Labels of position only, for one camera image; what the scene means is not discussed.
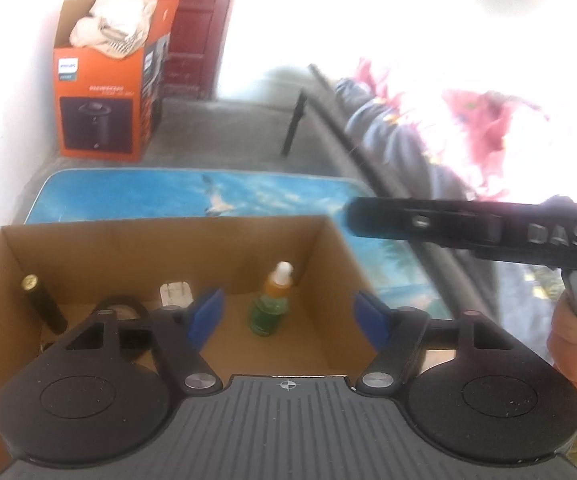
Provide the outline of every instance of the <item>crosshair marking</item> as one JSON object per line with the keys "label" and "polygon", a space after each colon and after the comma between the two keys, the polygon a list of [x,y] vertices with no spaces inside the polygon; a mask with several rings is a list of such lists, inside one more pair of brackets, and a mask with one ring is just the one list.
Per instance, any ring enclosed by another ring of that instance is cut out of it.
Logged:
{"label": "crosshair marking", "polygon": [[279,386],[281,386],[282,388],[284,388],[285,390],[292,390],[293,388],[295,388],[296,386],[299,386],[299,384],[294,383],[293,381],[287,379],[286,381],[282,381]]}

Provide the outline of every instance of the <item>orange product box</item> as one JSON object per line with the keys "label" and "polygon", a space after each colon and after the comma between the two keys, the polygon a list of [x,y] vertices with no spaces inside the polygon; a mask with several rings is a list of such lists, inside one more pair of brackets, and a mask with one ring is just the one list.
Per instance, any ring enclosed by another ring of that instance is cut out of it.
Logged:
{"label": "orange product box", "polygon": [[138,161],[162,118],[164,62],[179,0],[157,0],[148,39],[124,59],[75,48],[69,36],[95,0],[65,0],[53,49],[60,153]]}

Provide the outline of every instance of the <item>box label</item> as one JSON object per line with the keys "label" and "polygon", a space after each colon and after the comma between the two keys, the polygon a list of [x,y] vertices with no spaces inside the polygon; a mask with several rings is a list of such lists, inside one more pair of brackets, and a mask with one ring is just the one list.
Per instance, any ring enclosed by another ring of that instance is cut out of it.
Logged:
{"label": "box label", "polygon": [[77,80],[77,58],[62,57],[57,60],[57,79],[60,81]]}
{"label": "box label", "polygon": [[146,57],[144,58],[144,72],[146,72],[149,68],[151,68],[152,64],[153,64],[153,51],[146,54]]}

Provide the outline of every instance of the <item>red door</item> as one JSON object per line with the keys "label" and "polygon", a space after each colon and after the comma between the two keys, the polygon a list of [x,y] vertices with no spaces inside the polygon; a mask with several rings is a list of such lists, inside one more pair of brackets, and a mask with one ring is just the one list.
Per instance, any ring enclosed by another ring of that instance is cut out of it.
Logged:
{"label": "red door", "polygon": [[180,0],[165,67],[166,93],[210,99],[231,0]]}

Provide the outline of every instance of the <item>product image on box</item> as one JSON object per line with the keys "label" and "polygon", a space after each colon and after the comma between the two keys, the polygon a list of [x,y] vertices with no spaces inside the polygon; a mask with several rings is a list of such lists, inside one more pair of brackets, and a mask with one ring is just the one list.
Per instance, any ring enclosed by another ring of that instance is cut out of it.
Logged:
{"label": "product image on box", "polygon": [[131,152],[130,99],[62,97],[59,105],[67,149]]}

